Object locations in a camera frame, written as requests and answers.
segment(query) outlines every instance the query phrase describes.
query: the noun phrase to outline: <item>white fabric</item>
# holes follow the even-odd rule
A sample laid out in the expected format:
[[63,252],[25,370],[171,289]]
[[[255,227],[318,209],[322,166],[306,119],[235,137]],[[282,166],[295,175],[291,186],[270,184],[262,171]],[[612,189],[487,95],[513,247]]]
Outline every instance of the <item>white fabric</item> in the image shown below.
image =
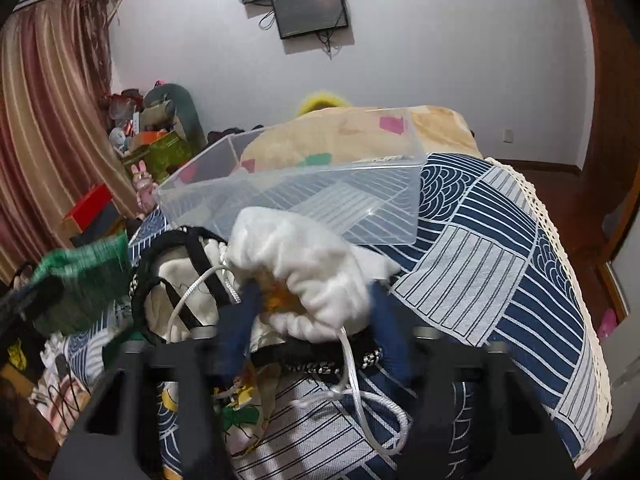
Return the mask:
[[[218,243],[216,240],[208,240],[207,242],[201,239],[201,242],[211,265],[220,264],[226,249],[225,245]],[[193,264],[184,247],[163,254],[158,258],[156,266],[158,268],[158,276],[171,283],[180,296],[200,276],[193,268]],[[226,270],[218,270],[216,274],[227,293],[233,298],[236,293],[234,290],[231,291],[236,286],[233,275]],[[214,325],[218,322],[218,306],[205,283],[201,283],[189,296],[188,305],[193,315],[203,325]],[[145,300],[145,315],[149,329],[160,337],[165,338],[167,323],[173,310],[174,307],[169,301],[164,285],[156,286]],[[171,328],[170,335],[171,341],[182,341],[189,336],[189,330],[178,318]]]
[[243,271],[268,269],[300,298],[307,311],[263,314],[281,335],[310,342],[337,340],[369,324],[373,280],[388,280],[399,266],[390,258],[354,246],[299,214],[248,207],[234,224],[226,259]]

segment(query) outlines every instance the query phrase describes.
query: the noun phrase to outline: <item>wooden floor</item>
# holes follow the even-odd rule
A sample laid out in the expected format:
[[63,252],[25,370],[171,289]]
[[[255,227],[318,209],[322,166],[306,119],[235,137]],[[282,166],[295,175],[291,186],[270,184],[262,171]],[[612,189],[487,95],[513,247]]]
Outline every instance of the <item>wooden floor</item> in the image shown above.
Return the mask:
[[523,170],[521,173],[536,187],[538,198],[558,229],[597,330],[602,315],[612,307],[595,270],[597,256],[606,241],[602,221],[607,211],[599,207],[599,200],[592,190],[585,188],[580,176],[555,171]]

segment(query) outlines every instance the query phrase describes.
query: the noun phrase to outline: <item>yellow plush toy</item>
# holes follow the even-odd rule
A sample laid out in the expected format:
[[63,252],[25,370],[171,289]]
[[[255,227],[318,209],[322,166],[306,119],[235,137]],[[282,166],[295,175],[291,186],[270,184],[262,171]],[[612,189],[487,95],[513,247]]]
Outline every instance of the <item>yellow plush toy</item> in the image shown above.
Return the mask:
[[330,92],[316,92],[309,95],[302,103],[300,110],[298,110],[298,117],[309,112],[315,112],[316,110],[323,110],[324,108],[339,108],[351,106],[350,103],[343,98],[338,97]]

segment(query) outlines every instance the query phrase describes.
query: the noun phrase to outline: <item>blue and white patterned bedspread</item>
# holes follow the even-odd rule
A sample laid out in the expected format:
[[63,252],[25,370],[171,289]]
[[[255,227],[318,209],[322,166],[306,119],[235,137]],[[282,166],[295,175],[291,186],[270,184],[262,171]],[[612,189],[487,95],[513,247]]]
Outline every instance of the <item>blue and white patterned bedspread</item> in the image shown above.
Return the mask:
[[[490,162],[432,154],[422,170],[419,217],[414,244],[367,246],[401,265],[394,294],[426,323],[465,344],[506,341],[577,457],[594,436],[601,387],[586,334],[590,320],[583,319],[576,292],[519,184]],[[162,213],[149,217],[130,247],[132,259],[165,229]],[[382,392],[413,411],[415,394],[383,368],[360,379],[363,390]],[[235,462],[242,478],[393,478],[393,459],[367,445],[349,399],[297,411],[291,399],[327,386],[313,379],[283,382],[264,440]],[[464,462],[473,399],[464,384],[454,390],[452,478]],[[376,405],[367,415],[379,441],[393,444],[399,429],[393,416]],[[161,409],[160,418],[162,455],[179,473],[177,417]]]

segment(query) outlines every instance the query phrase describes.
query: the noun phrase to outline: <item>white wall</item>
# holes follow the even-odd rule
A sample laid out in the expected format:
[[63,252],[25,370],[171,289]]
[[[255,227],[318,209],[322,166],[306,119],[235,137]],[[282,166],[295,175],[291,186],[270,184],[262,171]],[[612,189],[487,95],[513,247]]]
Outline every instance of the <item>white wall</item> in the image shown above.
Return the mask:
[[593,104],[584,0],[347,1],[351,30],[329,60],[314,36],[263,32],[264,10],[238,0],[124,0],[114,66],[124,88],[185,86],[205,131],[288,120],[325,89],[354,105],[453,108],[486,156],[579,160]]
[[591,137],[591,123],[593,122],[593,106],[596,86],[596,66],[595,52],[593,46],[593,34],[591,32],[591,19],[584,0],[576,0],[578,12],[580,14],[580,29],[582,31],[582,44],[584,46],[584,59],[582,60],[585,73],[584,83],[584,123],[582,126],[582,136],[578,146],[576,166],[580,169],[584,167],[589,148],[589,138]]

